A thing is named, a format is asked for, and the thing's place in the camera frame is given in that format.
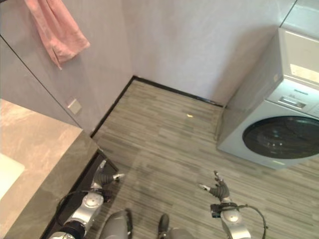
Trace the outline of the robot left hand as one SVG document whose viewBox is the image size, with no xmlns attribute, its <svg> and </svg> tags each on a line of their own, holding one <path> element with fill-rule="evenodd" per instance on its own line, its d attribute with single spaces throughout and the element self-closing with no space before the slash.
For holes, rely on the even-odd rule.
<svg viewBox="0 0 319 239">
<path fill-rule="evenodd" d="M 100 165 L 98 166 L 90 189 L 92 190 L 97 190 L 97 189 L 102 189 L 104 185 L 110 184 L 113 181 L 120 181 L 122 178 L 124 178 L 125 174 L 123 173 L 116 173 L 116 174 L 107 174 L 105 172 L 105 168 L 108 165 L 107 160 L 103 160 Z"/>
</svg>

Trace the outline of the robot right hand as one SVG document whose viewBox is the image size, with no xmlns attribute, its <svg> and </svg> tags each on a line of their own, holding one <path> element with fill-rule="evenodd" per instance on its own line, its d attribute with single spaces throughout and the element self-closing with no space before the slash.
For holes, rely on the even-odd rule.
<svg viewBox="0 0 319 239">
<path fill-rule="evenodd" d="M 225 181 L 219 176 L 218 171 L 214 170 L 214 180 L 217 182 L 214 187 L 210 187 L 204 184 L 198 184 L 199 188 L 210 193 L 220 202 L 230 201 L 230 192 Z"/>
</svg>

